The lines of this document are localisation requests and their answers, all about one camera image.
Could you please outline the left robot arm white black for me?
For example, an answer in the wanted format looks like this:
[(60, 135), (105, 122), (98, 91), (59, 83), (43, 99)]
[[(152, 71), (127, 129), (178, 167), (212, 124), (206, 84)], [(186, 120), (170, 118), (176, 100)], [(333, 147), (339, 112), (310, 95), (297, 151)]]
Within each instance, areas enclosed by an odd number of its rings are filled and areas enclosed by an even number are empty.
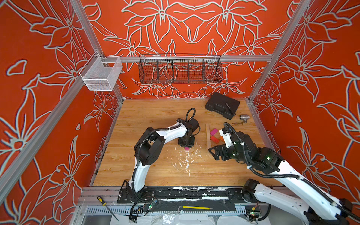
[(194, 132), (201, 130), (195, 115), (196, 109), (190, 108), (185, 119), (178, 118), (172, 126), (157, 129), (148, 127), (134, 146), (135, 166), (130, 179), (124, 180), (121, 187), (125, 189), (125, 193), (133, 202), (129, 211), (130, 221), (135, 222), (137, 220), (137, 216), (133, 215), (136, 213), (134, 209), (137, 204), (148, 204), (157, 200), (152, 194), (144, 194), (143, 189), (149, 168), (159, 158), (164, 145), (177, 139), (178, 145), (183, 148), (194, 147), (196, 136)]

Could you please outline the red building block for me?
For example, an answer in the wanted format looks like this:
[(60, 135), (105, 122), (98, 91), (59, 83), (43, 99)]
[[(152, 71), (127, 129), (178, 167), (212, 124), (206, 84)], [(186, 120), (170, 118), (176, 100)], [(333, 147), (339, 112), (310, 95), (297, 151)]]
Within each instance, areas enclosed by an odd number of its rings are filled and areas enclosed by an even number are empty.
[(220, 140), (214, 136), (211, 137), (211, 140), (216, 144), (218, 144), (220, 142)]

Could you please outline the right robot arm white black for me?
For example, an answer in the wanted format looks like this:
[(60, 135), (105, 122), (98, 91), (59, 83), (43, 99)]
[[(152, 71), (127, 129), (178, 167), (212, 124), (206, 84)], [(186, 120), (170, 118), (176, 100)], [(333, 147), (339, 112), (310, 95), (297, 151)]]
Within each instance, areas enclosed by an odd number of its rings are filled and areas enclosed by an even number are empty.
[(237, 132), (227, 122), (219, 133), (225, 143), (209, 148), (215, 160), (234, 159), (245, 164), (256, 176), (275, 179), (295, 194), (289, 196), (248, 179), (241, 189), (244, 201), (275, 206), (301, 219), (306, 225), (348, 225), (348, 218), (360, 220), (353, 213), (353, 204), (349, 200), (338, 199), (320, 189), (273, 149), (257, 147), (249, 135)]

